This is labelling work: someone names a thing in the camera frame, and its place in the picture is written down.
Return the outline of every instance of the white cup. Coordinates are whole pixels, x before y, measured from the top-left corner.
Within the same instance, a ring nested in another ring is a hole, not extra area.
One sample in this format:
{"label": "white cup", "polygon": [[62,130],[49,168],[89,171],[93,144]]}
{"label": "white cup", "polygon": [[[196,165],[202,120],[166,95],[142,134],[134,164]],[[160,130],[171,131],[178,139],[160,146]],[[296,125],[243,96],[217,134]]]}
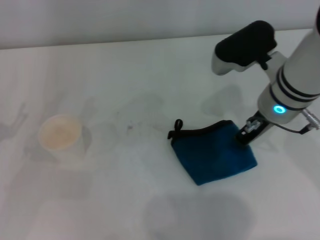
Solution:
{"label": "white cup", "polygon": [[82,127],[74,116],[55,115],[42,124],[38,132],[38,141],[60,164],[80,164],[85,159]]}

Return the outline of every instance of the blue cloth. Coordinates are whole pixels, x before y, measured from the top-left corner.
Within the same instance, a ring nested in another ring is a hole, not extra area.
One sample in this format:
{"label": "blue cloth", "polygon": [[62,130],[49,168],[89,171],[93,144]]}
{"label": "blue cloth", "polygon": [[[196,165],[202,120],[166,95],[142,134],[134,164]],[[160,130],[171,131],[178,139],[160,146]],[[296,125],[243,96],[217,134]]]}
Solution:
{"label": "blue cloth", "polygon": [[176,129],[169,133],[177,158],[198,186],[257,166],[251,148],[234,138],[238,127],[232,121],[221,122],[199,130]]}

